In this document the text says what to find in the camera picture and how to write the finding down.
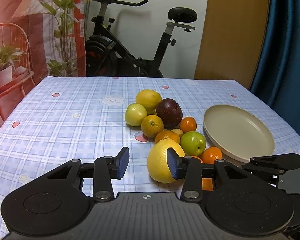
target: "plate rim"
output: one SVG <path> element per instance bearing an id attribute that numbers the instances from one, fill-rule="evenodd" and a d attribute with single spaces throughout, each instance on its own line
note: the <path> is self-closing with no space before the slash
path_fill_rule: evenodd
<path id="1" fill-rule="evenodd" d="M 240 109 L 240 110 L 242 110 L 242 111 L 247 112 L 248 114 L 250 114 L 250 115 L 252 115 L 253 117 L 255 117 L 256 119 L 258 119 L 258 120 L 266 127 L 266 129 L 269 131 L 269 133 L 270 133 L 270 135 L 271 135 L 271 138 L 272 138 L 272 141 L 273 141 L 273 150 L 272 150 L 272 153 L 271 153 L 270 155 L 273 155 L 274 150 L 275 150 L 275 141 L 274 141 L 274 137 L 273 137 L 273 135 L 272 135 L 270 129 L 265 125 L 265 123 L 264 123 L 262 120 L 260 120 L 258 117 L 256 117 L 254 114 L 250 113 L 249 111 L 244 110 L 244 109 L 242 109 L 242 108 L 240 108 L 240 107 L 232 106 L 232 105 L 227 105 L 227 104 L 218 104 L 218 105 L 210 106 L 210 107 L 208 107 L 208 108 L 204 111 L 204 114 L 203 114 L 203 127 L 204 127 L 204 130 L 205 130 L 205 132 L 207 133 L 209 139 L 213 142 L 213 144 L 215 144 L 215 146 L 219 146 L 222 150 L 224 150 L 224 154 L 226 154 L 226 155 L 228 155 L 229 157 L 231 157 L 231 158 L 233 158 L 233 159 L 235 159 L 235 160 L 237 160 L 237 161 L 240 161 L 240 162 L 248 163 L 248 162 L 250 161 L 250 159 L 244 159 L 244 158 L 242 158 L 242 157 L 240 157 L 240 156 L 234 154 L 233 152 L 227 150 L 227 149 L 224 148 L 223 146 L 221 146 L 221 144 L 219 144 L 219 143 L 216 141 L 216 139 L 213 138 L 213 137 L 211 136 L 211 134 L 209 133 L 208 129 L 206 128 L 205 115 L 206 115 L 206 112 L 207 112 L 210 108 L 213 108 L 213 107 L 215 107 L 215 106 L 229 106 L 229 107 L 237 108 L 237 109 Z"/>

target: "blue plaid tablecloth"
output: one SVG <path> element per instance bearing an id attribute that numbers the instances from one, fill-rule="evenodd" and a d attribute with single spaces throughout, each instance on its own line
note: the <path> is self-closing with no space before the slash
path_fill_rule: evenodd
<path id="1" fill-rule="evenodd" d="M 118 191 L 177 191 L 182 184 L 160 184 L 147 172 L 146 158 L 154 145 L 124 121 L 125 109 L 143 89 L 176 100 L 183 116 L 192 116 L 203 131 L 203 113 L 216 104 L 245 109 L 270 129 L 274 154 L 300 154 L 300 136 L 271 108 L 235 81 L 199 81 L 134 77 L 46 77 L 16 107 L 0 129 L 0 206 L 4 197 L 34 178 L 74 158 L 93 162 L 115 156 L 123 146 L 130 162 Z M 83 192 L 92 193 L 92 181 Z M 0 237 L 7 233 L 0 214 Z"/>

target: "brown wooden panel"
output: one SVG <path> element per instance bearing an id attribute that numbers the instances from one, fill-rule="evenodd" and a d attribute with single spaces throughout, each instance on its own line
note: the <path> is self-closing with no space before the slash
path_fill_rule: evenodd
<path id="1" fill-rule="evenodd" d="M 234 79 L 250 87 L 268 4 L 269 0 L 208 0 L 195 79 Z"/>

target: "dark red apple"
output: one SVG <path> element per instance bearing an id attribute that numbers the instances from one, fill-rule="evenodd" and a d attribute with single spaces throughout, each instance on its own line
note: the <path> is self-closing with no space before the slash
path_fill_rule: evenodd
<path id="1" fill-rule="evenodd" d="M 182 120 L 182 110 L 178 103 L 171 98 L 161 100 L 155 110 L 166 128 L 174 128 Z"/>

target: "metal screw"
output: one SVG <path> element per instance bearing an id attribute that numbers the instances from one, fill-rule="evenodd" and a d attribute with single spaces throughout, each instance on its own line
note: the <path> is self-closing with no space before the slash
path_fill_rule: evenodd
<path id="1" fill-rule="evenodd" d="M 199 193 L 194 190 L 188 190 L 183 195 L 190 199 L 199 197 Z"/>
<path id="2" fill-rule="evenodd" d="M 96 197 L 99 199 L 107 199 L 111 197 L 111 193 L 106 190 L 101 190 L 96 193 Z"/>

